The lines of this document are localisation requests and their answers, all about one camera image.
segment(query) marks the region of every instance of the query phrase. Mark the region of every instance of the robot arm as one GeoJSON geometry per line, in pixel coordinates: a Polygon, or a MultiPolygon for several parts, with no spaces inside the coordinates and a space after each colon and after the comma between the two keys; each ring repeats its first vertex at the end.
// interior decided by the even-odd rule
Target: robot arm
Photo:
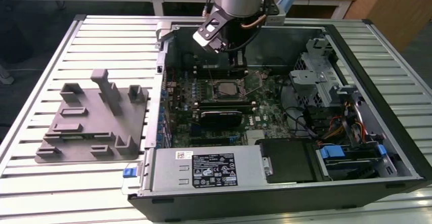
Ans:
{"type": "MultiPolygon", "coordinates": [[[[291,2],[279,0],[278,5],[286,11],[291,2]]],[[[193,39],[206,50],[226,52],[235,58],[257,36],[271,5],[275,7],[271,0],[214,0],[210,16],[194,32],[193,39]]]]}

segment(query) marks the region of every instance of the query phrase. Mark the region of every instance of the power supply label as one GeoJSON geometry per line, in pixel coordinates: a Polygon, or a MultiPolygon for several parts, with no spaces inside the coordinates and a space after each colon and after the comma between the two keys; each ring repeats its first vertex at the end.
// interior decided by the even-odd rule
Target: power supply label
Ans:
{"type": "Polygon", "coordinates": [[[191,186],[211,188],[237,185],[234,154],[191,156],[191,186]]]}

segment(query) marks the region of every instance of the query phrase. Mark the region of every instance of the blue tab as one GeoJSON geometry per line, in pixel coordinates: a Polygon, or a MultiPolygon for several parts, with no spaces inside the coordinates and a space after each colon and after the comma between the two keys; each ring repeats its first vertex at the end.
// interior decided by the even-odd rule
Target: blue tab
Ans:
{"type": "Polygon", "coordinates": [[[135,167],[125,168],[122,170],[122,177],[123,178],[135,177],[135,167]]]}
{"type": "Polygon", "coordinates": [[[379,151],[381,156],[383,156],[386,154],[386,150],[385,150],[383,145],[378,145],[377,150],[379,151]]]}
{"type": "Polygon", "coordinates": [[[319,149],[322,159],[329,157],[343,157],[345,153],[341,146],[323,146],[319,149]]]}
{"type": "Polygon", "coordinates": [[[326,153],[326,151],[325,151],[323,148],[321,148],[321,149],[318,150],[318,152],[321,153],[321,158],[322,158],[322,159],[325,159],[325,158],[329,157],[329,155],[327,155],[327,153],[326,153]]]}

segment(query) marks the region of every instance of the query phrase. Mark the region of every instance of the desk leg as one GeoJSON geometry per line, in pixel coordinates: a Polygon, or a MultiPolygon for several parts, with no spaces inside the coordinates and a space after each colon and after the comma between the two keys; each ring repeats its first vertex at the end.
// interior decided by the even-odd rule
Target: desk leg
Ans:
{"type": "Polygon", "coordinates": [[[349,6],[350,6],[351,1],[339,1],[338,6],[334,9],[331,19],[343,19],[345,14],[347,12],[349,6]]]}
{"type": "Polygon", "coordinates": [[[163,15],[163,7],[162,7],[163,0],[150,0],[150,2],[153,3],[154,16],[162,16],[163,15]]]}

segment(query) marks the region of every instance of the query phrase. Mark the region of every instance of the aluminum table surface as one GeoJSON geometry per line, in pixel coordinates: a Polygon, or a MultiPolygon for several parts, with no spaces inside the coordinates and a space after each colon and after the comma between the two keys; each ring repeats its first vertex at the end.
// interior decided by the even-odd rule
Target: aluminum table surface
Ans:
{"type": "MultiPolygon", "coordinates": [[[[1,223],[150,223],[122,195],[127,162],[37,164],[33,160],[65,82],[95,88],[90,70],[106,68],[117,87],[139,84],[149,90],[157,60],[158,21],[201,21],[190,17],[86,16],[74,20],[15,122],[0,146],[1,223]]],[[[371,81],[432,162],[432,93],[373,25],[358,20],[286,19],[286,23],[335,26],[371,81]]],[[[347,71],[341,68],[349,79],[347,71]]],[[[432,189],[397,194],[346,210],[258,215],[187,223],[381,223],[429,222],[432,189]]]]}

